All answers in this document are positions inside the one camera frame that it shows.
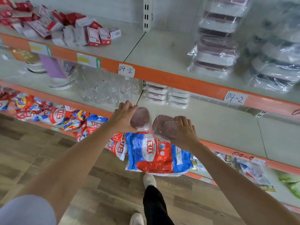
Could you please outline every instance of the forearm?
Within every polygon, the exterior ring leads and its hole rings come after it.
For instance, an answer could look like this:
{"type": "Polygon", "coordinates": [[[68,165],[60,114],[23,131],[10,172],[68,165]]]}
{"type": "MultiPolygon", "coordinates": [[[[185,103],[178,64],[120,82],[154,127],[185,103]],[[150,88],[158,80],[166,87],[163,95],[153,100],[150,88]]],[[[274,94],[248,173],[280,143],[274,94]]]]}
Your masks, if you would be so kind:
{"type": "Polygon", "coordinates": [[[43,197],[51,204],[59,221],[114,133],[113,128],[103,124],[55,160],[19,195],[33,194],[43,197]]]}
{"type": "Polygon", "coordinates": [[[228,166],[200,142],[189,147],[247,225],[300,224],[281,203],[228,166]]]}

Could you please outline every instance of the white shoe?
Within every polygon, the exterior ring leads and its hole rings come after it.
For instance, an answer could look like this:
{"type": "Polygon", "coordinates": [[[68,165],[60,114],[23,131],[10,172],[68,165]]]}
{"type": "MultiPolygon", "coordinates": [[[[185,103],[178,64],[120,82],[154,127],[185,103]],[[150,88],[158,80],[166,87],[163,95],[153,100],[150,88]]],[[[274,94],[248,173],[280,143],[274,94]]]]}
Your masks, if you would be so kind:
{"type": "Polygon", "coordinates": [[[130,219],[130,225],[144,225],[143,216],[140,213],[134,213],[130,219]]]}
{"type": "Polygon", "coordinates": [[[145,174],[143,179],[145,189],[147,189],[148,185],[153,185],[154,187],[156,187],[156,181],[152,174],[145,174]]]}

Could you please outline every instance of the laundry detergent bag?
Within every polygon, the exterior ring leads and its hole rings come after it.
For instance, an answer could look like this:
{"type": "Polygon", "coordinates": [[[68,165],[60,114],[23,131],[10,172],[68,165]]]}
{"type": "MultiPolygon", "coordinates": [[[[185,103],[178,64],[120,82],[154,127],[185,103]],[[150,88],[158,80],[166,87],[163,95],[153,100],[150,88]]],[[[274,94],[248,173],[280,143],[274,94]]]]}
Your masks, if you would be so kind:
{"type": "Polygon", "coordinates": [[[126,133],[127,170],[141,170],[160,176],[179,176],[192,167],[190,153],[147,133],[126,133]]]}

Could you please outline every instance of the sleeve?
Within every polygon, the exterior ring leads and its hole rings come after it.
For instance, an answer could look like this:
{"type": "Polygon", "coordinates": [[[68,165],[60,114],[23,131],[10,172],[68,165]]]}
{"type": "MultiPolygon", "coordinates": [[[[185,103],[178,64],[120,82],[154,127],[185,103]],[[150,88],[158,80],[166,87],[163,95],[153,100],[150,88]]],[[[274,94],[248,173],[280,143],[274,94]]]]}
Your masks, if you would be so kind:
{"type": "Polygon", "coordinates": [[[42,197],[24,195],[0,209],[1,225],[56,225],[51,205],[42,197]]]}

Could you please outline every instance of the black pants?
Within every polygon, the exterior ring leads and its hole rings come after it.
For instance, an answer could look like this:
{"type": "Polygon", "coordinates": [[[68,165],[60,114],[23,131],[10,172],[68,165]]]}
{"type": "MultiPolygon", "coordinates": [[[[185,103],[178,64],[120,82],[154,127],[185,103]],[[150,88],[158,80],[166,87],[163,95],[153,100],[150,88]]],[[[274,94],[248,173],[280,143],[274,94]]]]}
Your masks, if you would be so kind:
{"type": "Polygon", "coordinates": [[[174,225],[167,213],[167,207],[163,200],[163,195],[154,186],[149,185],[145,190],[143,198],[144,212],[147,219],[147,225],[174,225]]]}

